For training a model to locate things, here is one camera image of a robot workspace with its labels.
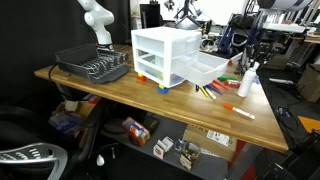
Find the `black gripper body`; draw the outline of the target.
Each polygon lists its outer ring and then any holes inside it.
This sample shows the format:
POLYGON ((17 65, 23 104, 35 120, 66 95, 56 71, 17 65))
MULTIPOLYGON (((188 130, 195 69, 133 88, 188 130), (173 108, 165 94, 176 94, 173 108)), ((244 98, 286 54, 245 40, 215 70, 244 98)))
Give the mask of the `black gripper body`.
POLYGON ((252 67, 255 62, 266 65, 280 51, 280 48, 275 45, 274 36, 271 33, 258 33, 250 39, 245 50, 247 62, 252 67))

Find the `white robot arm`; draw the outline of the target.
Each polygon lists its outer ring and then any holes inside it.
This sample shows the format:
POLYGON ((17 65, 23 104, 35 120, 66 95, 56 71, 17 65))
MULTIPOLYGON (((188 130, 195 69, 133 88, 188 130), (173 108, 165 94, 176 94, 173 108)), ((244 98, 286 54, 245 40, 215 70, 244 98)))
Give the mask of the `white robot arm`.
MULTIPOLYGON (((105 26, 114 22, 113 13, 102 7, 96 0, 77 1, 86 11, 84 20, 95 32, 98 47, 103 50, 112 51, 111 34, 105 29, 105 26)), ((159 41, 182 40, 188 45, 194 45, 194 51, 198 51, 201 44, 201 33, 199 31, 188 31, 170 27, 154 27, 132 30, 131 33, 159 41)))

